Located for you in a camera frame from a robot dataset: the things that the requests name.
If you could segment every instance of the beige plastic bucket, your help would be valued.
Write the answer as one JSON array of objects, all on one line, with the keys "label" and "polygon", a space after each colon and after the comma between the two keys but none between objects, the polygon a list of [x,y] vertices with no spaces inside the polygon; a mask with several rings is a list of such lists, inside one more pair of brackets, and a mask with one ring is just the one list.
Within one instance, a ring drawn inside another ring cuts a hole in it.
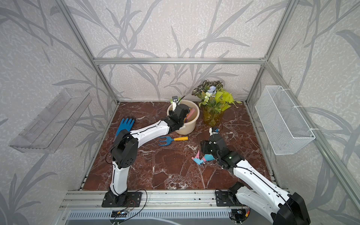
[{"label": "beige plastic bucket", "polygon": [[[180,129],[175,131],[178,134],[186,135],[186,134],[193,132],[193,130],[195,129],[196,121],[198,120],[199,115],[200,115],[200,110],[199,110],[198,105],[193,103],[192,101],[181,100],[180,103],[185,104],[185,105],[189,106],[190,108],[196,109],[196,113],[191,115],[191,117],[188,119],[188,122],[184,123],[184,125],[182,127],[180,127]],[[169,115],[169,110],[172,110],[172,105],[170,105],[167,108],[167,111],[166,111],[167,115]]]}]

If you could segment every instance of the potted plant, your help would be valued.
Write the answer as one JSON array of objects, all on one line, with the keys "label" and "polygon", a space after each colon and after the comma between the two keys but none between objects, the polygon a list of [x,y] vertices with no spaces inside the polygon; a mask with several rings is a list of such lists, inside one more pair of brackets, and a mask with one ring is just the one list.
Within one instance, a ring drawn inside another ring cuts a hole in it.
[{"label": "potted plant", "polygon": [[231,105],[241,103],[234,101],[231,93],[227,92],[223,88],[223,84],[220,81],[208,82],[205,80],[201,85],[195,88],[192,95],[201,99],[199,107],[203,106],[203,121],[208,126],[216,126],[221,122],[224,115],[224,111]]}]

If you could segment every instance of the blue gardening glove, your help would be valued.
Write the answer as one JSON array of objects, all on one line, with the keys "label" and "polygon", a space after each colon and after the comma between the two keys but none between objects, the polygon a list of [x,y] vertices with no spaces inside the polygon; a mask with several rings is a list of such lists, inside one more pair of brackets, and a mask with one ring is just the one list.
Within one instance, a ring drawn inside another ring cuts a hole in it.
[{"label": "blue gardening glove", "polygon": [[126,129],[127,131],[130,131],[130,129],[132,128],[134,122],[135,122],[135,119],[126,118],[126,119],[124,120],[124,118],[123,118],[123,119],[121,120],[121,122],[120,122],[119,128],[118,128],[117,131],[116,131],[116,135],[115,135],[115,136],[117,136],[121,130]]}]

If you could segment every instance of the black mounting plate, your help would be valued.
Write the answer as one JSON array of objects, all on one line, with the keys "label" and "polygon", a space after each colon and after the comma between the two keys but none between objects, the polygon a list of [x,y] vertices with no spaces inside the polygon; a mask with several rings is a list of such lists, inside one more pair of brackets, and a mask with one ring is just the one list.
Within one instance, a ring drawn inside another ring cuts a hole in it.
[{"label": "black mounting plate", "polygon": [[234,206],[229,199],[229,192],[227,191],[215,191],[216,206]]},{"label": "black mounting plate", "polygon": [[[141,201],[141,195],[143,193],[142,192],[127,192],[125,199],[131,199],[135,201],[135,208],[140,207],[140,201]],[[103,208],[110,208],[110,207],[134,207],[134,202],[131,200],[127,200],[125,204],[121,205],[121,206],[117,206],[114,204],[114,202],[112,201],[111,197],[109,196],[109,193],[107,192],[105,194],[103,203],[101,205],[101,207]]]}]

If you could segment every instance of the yellow tool handle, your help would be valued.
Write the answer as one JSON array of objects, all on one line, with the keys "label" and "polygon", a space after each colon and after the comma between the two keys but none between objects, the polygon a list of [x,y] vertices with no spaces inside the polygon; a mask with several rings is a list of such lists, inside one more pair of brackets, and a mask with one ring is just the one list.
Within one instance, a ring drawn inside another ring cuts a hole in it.
[{"label": "yellow tool handle", "polygon": [[188,137],[174,138],[174,141],[186,141]]}]

